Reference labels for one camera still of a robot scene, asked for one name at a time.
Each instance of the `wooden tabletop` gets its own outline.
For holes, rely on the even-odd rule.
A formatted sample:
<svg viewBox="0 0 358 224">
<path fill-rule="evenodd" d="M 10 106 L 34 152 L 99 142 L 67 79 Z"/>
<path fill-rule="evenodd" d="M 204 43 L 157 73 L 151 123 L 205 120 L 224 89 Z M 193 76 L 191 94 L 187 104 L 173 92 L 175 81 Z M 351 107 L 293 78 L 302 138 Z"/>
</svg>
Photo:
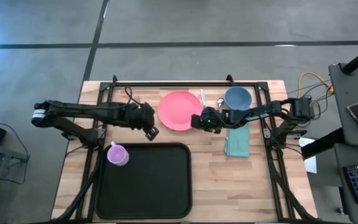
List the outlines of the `wooden tabletop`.
<svg viewBox="0 0 358 224">
<path fill-rule="evenodd" d="M 284 82 L 268 82 L 272 100 L 287 98 Z M 100 82 L 84 82 L 79 103 L 95 105 L 98 98 Z M 207 106 L 216 108 L 216 100 L 223 97 L 227 87 L 203 87 Z M 251 107 L 257 106 L 255 90 L 248 88 L 252 95 Z M 140 101 L 148 102 L 156 111 L 155 126 L 160 130 L 153 142 L 182 142 L 191 151 L 193 178 L 193 208 L 189 215 L 181 220 L 144 220 L 145 222 L 274 222 L 277 221 L 269 169 L 267 167 L 265 146 L 259 121 L 250 124 L 249 158 L 227 157 L 224 153 L 226 130 L 221 134 L 206 133 L 191 129 L 189 131 L 172 131 L 157 118 L 160 100 L 174 90 L 186 90 L 200 100 L 200 87 L 132 87 L 134 96 Z M 126 102 L 128 96 L 123 88 L 114 88 L 113 101 Z M 75 123 L 84 128 L 92 127 L 92 119 L 76 118 Z M 149 142 L 143 131 L 108 126 L 106 145 L 115 142 Z M 80 146 L 79 141 L 72 141 L 67 151 Z M 67 156 L 57 190 L 52 218 L 61 215 L 78 193 L 83 176 L 86 149 L 80 149 Z M 308 177 L 302 157 L 291 150 L 284 150 L 291 191 L 306 210 L 317 217 L 316 208 L 310 190 Z M 85 198 L 83 216 L 88 213 L 90 191 Z M 280 198 L 284 214 L 287 214 L 283 193 Z M 102 220 L 94 214 L 95 222 Z"/>
</svg>

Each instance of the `green napkin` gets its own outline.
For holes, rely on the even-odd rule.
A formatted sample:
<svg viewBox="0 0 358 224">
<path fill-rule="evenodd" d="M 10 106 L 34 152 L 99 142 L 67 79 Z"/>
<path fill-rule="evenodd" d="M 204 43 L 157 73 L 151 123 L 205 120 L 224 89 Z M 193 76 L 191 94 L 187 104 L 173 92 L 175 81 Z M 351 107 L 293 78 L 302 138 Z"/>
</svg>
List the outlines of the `green napkin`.
<svg viewBox="0 0 358 224">
<path fill-rule="evenodd" d="M 237 129 L 228 129 L 224 152 L 227 156 L 249 157 L 249 123 Z"/>
</svg>

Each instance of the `purple cup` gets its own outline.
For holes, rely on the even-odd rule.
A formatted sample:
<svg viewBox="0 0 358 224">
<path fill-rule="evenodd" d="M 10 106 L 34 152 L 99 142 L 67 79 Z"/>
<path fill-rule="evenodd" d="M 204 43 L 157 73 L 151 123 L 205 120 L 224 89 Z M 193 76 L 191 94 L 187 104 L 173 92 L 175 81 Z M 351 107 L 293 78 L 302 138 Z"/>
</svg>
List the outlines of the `purple cup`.
<svg viewBox="0 0 358 224">
<path fill-rule="evenodd" d="M 111 147 L 107 152 L 107 159 L 116 166 L 123 166 L 129 160 L 129 154 L 123 146 L 117 145 L 113 141 Z"/>
</svg>

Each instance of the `gray floor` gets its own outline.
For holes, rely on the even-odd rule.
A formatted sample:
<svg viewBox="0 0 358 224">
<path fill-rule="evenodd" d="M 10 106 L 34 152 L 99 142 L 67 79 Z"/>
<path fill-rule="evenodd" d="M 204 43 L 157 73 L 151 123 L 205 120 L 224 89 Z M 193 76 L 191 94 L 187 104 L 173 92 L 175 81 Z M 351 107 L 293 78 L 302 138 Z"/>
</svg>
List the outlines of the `gray floor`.
<svg viewBox="0 0 358 224">
<path fill-rule="evenodd" d="M 0 1 L 0 44 L 91 43 L 101 5 L 102 0 Z M 358 40 L 358 0 L 115 0 L 100 42 L 290 40 Z M 89 52 L 0 50 L 0 122 L 17 130 L 31 154 L 25 184 L 0 185 L 0 223 L 49 219 L 67 141 L 59 131 L 33 127 L 32 107 L 46 99 L 76 102 Z M 222 80 L 231 74 L 238 80 L 284 80 L 292 91 L 302 72 L 329 79 L 330 63 L 357 54 L 358 45 L 99 49 L 90 80 L 110 80 L 114 74 L 120 80 Z M 303 85 L 317 82 L 305 77 Z M 334 97 L 328 106 L 307 127 L 307 136 L 318 138 L 340 126 Z M 22 150 L 15 138 L 6 140 Z M 20 171 L 8 177 L 20 179 Z M 335 189 L 311 185 L 320 218 L 347 220 L 336 214 Z"/>
</svg>

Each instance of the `utensil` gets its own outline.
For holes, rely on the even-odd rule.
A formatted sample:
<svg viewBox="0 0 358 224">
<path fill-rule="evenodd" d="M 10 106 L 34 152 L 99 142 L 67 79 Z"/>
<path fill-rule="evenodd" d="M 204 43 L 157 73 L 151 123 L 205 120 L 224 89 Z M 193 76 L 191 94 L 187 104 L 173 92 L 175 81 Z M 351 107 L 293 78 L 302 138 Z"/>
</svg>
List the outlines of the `utensil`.
<svg viewBox="0 0 358 224">
<path fill-rule="evenodd" d="M 218 104 L 218 110 L 221 109 L 221 106 L 224 104 L 224 99 L 223 98 L 219 98 L 216 103 Z"/>
<path fill-rule="evenodd" d="M 186 131 L 191 128 L 191 115 L 200 115 L 202 110 L 197 96 L 188 91 L 173 91 L 161 100 L 158 118 L 169 129 Z"/>
<path fill-rule="evenodd" d="M 204 90 L 201 89 L 200 92 L 201 92 L 201 101 L 203 102 L 203 108 L 206 108 L 206 99 L 205 99 Z"/>
<path fill-rule="evenodd" d="M 107 159 L 116 166 L 123 166 L 127 164 L 129 160 L 129 154 L 123 146 L 117 145 L 112 141 L 111 147 L 107 152 Z"/>
<path fill-rule="evenodd" d="M 243 87 L 234 86 L 224 94 L 224 102 L 234 110 L 247 110 L 252 103 L 251 94 Z"/>
</svg>

